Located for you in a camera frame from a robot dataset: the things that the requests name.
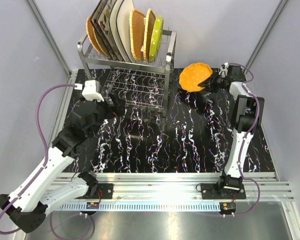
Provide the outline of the yellow polka dot plate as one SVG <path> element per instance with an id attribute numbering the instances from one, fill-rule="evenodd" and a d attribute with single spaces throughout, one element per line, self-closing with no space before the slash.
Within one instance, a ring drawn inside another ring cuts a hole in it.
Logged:
<path id="1" fill-rule="evenodd" d="M 213 74 L 213 70 L 208 64 L 198 62 L 192 63 L 183 69 L 179 75 L 179 85 L 187 92 L 199 92 L 205 89 L 199 84 L 206 81 Z"/>

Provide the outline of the green polka dot plate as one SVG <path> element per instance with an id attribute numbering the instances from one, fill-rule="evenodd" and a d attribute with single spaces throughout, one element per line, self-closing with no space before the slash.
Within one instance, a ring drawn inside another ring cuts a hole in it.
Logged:
<path id="1" fill-rule="evenodd" d="M 163 34 L 163 25 L 164 19 L 161 15 L 158 15 L 155 19 L 152 35 L 151 35 L 151 42 L 149 47 L 149 62 L 155 62 L 160 50 L 160 45 L 162 41 L 162 34 Z"/>

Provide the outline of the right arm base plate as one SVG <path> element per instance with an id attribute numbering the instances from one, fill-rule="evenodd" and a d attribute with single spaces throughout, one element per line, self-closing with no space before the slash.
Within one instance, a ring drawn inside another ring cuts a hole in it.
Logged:
<path id="1" fill-rule="evenodd" d="M 218 189 L 216 183 L 200 183 L 199 186 L 203 200 L 245 200 L 247 198 L 244 188 L 240 190 Z"/>

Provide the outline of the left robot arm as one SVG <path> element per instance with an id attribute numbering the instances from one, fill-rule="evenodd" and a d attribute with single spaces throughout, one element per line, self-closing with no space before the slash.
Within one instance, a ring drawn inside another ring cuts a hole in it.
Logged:
<path id="1" fill-rule="evenodd" d="M 98 180 L 89 171 L 71 182 L 47 192 L 47 188 L 91 143 L 106 120 L 125 114 L 126 101 L 116 92 L 106 100 L 81 101 L 71 112 L 64 128 L 46 150 L 35 170 L 10 194 L 0 194 L 2 214 L 7 214 L 17 230 L 31 233 L 57 208 L 76 198 L 91 199 L 98 194 Z"/>

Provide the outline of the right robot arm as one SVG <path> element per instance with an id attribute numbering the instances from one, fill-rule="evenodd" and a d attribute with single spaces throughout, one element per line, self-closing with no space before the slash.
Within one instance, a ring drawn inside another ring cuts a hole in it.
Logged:
<path id="1" fill-rule="evenodd" d="M 228 77 L 220 77 L 217 73 L 198 86 L 209 92 L 227 89 L 235 98 L 231 116 L 233 140 L 230 154 L 217 182 L 200 184 L 202 198 L 243 200 L 246 198 L 243 168 L 249 145 L 256 130 L 261 126 L 265 100 L 255 96 L 245 82 L 230 81 Z"/>

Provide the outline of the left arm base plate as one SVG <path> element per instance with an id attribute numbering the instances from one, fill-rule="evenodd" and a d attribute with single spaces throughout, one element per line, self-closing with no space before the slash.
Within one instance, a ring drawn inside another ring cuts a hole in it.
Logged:
<path id="1" fill-rule="evenodd" d="M 112 183 L 99 183 L 96 192 L 92 196 L 84 195 L 76 199 L 99 199 L 111 200 L 113 198 L 114 184 Z"/>

